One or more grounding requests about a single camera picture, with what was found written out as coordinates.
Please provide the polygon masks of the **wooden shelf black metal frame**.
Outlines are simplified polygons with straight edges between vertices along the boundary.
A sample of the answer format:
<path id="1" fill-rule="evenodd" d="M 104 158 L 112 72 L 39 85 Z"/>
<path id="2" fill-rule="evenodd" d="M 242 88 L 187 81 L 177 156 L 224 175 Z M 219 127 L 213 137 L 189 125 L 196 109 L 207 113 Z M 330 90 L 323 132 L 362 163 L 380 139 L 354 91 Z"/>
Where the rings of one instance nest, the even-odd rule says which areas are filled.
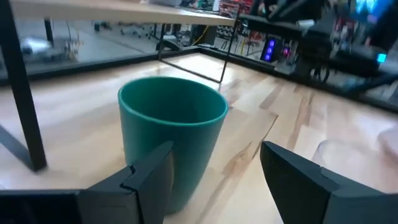
<path id="1" fill-rule="evenodd" d="M 122 0 L 0 0 L 0 48 L 27 149 L 17 155 L 30 170 L 46 167 L 44 147 L 17 35 L 15 17 L 232 26 L 233 19 Z"/>

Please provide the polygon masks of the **green plastic cup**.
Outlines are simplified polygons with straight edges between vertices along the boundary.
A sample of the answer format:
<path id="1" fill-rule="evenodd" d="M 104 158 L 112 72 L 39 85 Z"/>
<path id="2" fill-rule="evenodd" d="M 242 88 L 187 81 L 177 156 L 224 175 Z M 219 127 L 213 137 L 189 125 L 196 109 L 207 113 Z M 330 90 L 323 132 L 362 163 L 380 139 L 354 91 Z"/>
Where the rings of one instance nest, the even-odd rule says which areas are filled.
<path id="1" fill-rule="evenodd" d="M 127 164 L 166 141 L 173 143 L 168 212 L 181 211 L 205 173 L 228 102 L 218 91 L 192 80 L 145 77 L 123 85 L 118 103 Z"/>

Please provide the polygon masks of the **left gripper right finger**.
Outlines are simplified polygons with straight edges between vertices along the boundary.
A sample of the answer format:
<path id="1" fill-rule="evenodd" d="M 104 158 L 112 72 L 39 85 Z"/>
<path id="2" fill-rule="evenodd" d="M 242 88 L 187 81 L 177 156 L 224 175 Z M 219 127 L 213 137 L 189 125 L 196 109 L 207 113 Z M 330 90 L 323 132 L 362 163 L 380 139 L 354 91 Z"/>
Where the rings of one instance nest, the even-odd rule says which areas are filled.
<path id="1" fill-rule="evenodd" d="M 284 224 L 398 224 L 398 194 L 360 184 L 270 141 L 264 177 Z"/>

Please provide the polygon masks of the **black aluminium table frame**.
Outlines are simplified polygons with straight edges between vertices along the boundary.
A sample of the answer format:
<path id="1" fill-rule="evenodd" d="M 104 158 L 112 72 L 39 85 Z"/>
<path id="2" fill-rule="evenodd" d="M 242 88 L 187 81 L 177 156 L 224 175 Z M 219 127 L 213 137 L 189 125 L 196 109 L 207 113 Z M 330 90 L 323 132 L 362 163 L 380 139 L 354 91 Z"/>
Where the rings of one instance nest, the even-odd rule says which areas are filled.
<path id="1" fill-rule="evenodd" d="M 166 52 L 164 57 L 172 58 L 172 57 L 183 56 L 193 53 L 201 53 L 222 60 L 226 59 L 230 63 L 234 63 L 243 66 L 245 68 L 255 70 L 257 72 L 264 72 L 277 78 L 282 78 L 284 80 L 305 85 L 307 87 L 314 88 L 316 90 L 325 91 L 335 96 L 340 96 L 349 100 L 356 101 L 358 103 L 363 103 L 365 105 L 369 105 L 380 110 L 398 114 L 398 106 L 387 103 L 385 101 L 369 98 L 362 93 L 350 93 L 347 88 L 339 88 L 336 86 L 327 85 L 325 83 L 316 82 L 315 80 L 299 78 L 296 75 L 284 75 L 283 73 L 271 69 L 271 67 L 269 65 L 266 65 L 265 63 L 255 61 L 253 59 L 246 58 L 236 54 L 231 54 L 228 57 L 226 55 L 226 52 L 222 52 L 220 50 L 212 50 L 203 47 L 194 47 L 179 52 Z M 47 80 L 55 77 L 70 76 L 77 73 L 96 72 L 99 70 L 122 67 L 127 65 L 134 65 L 142 62 L 150 62 L 156 59 L 157 59 L 157 54 L 153 53 L 153 54 L 139 55 L 133 57 L 124 57 L 116 60 L 103 60 L 98 62 L 71 64 L 71 65 L 66 65 L 64 67 L 55 68 L 52 70 L 31 72 L 27 74 L 27 77 L 31 81 Z"/>

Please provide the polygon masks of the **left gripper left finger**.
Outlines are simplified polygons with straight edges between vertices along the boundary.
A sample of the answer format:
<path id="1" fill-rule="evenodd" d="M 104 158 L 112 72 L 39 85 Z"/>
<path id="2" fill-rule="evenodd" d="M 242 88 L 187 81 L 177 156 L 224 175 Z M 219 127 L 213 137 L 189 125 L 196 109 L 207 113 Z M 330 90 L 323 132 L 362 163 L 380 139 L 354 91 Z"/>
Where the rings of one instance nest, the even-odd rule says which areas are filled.
<path id="1" fill-rule="evenodd" d="M 78 194 L 81 224 L 162 224 L 174 171 L 167 141 Z"/>

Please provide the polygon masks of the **purple-lit black computer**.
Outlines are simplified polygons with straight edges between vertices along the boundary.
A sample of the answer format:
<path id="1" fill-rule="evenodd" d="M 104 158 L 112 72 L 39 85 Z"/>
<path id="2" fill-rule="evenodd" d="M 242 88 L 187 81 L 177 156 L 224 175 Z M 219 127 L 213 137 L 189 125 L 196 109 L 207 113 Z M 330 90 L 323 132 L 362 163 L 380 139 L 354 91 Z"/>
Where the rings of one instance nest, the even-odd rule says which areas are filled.
<path id="1" fill-rule="evenodd" d="M 260 59 L 265 62 L 273 62 L 275 59 L 276 45 L 277 39 L 273 36 L 267 36 Z"/>

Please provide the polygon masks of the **blue lit screen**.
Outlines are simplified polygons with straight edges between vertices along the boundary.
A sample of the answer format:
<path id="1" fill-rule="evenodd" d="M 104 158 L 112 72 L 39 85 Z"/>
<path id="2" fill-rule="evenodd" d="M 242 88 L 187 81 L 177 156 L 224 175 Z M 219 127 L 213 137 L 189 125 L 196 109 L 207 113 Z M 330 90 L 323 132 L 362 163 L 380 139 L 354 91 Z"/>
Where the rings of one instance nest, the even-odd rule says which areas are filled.
<path id="1" fill-rule="evenodd" d="M 355 11 L 358 14 L 367 12 L 372 16 L 379 17 L 391 2 L 392 0 L 356 0 Z"/>

